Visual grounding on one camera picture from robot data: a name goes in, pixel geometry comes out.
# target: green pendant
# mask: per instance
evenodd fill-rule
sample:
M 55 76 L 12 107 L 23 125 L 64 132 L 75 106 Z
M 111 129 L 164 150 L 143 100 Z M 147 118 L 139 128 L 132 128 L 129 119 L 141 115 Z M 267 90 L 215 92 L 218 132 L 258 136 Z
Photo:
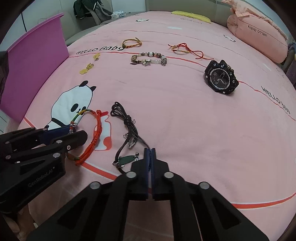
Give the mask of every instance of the green pendant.
M 123 156 L 123 157 L 119 157 L 118 161 L 119 161 L 119 165 L 125 165 L 127 163 L 130 163 L 132 161 L 137 161 L 138 160 L 138 156 L 139 153 L 136 153 L 135 156 Z

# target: purple plastic bin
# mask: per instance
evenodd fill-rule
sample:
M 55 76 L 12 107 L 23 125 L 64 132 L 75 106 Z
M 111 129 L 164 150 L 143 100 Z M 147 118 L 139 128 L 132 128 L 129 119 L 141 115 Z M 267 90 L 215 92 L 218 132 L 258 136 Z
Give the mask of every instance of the purple plastic bin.
M 8 49 L 9 74 L 0 109 L 19 123 L 41 86 L 69 56 L 60 21 L 63 15 L 38 24 Z

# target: watch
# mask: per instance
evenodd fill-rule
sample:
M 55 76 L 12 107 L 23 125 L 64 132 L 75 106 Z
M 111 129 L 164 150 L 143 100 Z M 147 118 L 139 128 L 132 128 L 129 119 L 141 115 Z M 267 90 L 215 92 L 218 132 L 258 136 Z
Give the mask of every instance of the watch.
M 205 70 L 208 85 L 222 94 L 230 94 L 239 85 L 234 76 L 234 70 L 224 61 L 212 60 Z

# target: black cord bracelet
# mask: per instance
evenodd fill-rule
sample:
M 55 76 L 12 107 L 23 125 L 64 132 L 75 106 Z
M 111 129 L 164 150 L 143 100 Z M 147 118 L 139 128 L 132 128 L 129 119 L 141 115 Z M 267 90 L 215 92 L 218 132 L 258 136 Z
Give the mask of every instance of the black cord bracelet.
M 134 121 L 132 121 L 130 115 L 126 114 L 125 109 L 123 108 L 123 106 L 119 103 L 119 102 L 115 102 L 114 105 L 112 105 L 111 107 L 111 112 L 110 112 L 111 116 L 117 116 L 119 118 L 121 118 L 123 120 L 123 123 L 126 125 L 126 127 L 128 128 L 128 133 L 126 136 L 126 140 L 124 141 L 124 143 L 122 144 L 122 146 L 118 149 L 118 151 L 115 154 L 115 158 L 114 161 L 112 162 L 112 164 L 114 166 L 116 166 L 116 168 L 121 172 L 121 173 L 125 173 L 124 170 L 122 170 L 120 164 L 119 164 L 119 155 L 120 152 L 122 151 L 122 149 L 125 147 L 126 144 L 129 144 L 128 147 L 132 147 L 136 144 L 136 142 L 138 140 L 140 140 L 148 149 L 149 149 L 149 153 L 150 153 L 150 147 L 148 146 L 148 144 L 138 135 L 138 131 L 137 128 L 135 127 Z

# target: pink bedsheet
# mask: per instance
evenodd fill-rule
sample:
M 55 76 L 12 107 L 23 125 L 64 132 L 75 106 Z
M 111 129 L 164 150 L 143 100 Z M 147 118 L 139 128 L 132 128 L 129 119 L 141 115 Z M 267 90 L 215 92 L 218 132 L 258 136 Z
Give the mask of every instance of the pink bedsheet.
M 136 22 L 139 18 L 149 20 Z M 135 37 L 141 47 L 118 48 L 124 39 Z M 167 45 L 183 42 L 216 61 L 224 59 L 235 70 L 240 84 L 233 94 L 218 94 L 207 86 L 203 66 L 208 60 L 177 55 Z M 126 128 L 122 120 L 109 116 L 118 101 L 172 172 L 192 183 L 209 182 L 271 241 L 277 240 L 296 211 L 296 92 L 276 64 L 225 27 L 169 12 L 117 20 L 68 49 L 69 58 L 40 89 L 20 128 L 50 126 L 52 117 L 67 122 L 88 104 L 108 113 L 102 117 L 100 146 L 87 162 L 77 167 L 66 160 L 66 175 L 30 203 L 37 223 L 92 181 L 106 183 L 119 175 L 111 162 Z M 166 55 L 167 65 L 130 65 L 133 53 L 149 51 Z M 101 53 L 98 61 L 95 53 Z M 89 63 L 94 67 L 79 74 Z M 75 103 L 77 109 L 69 112 Z M 90 114 L 82 117 L 79 129 L 89 138 L 75 154 L 92 140 L 95 123 Z M 135 152 L 142 157 L 140 143 L 125 148 L 122 156 Z M 173 240 L 169 202 L 132 202 L 129 209 L 128 240 Z

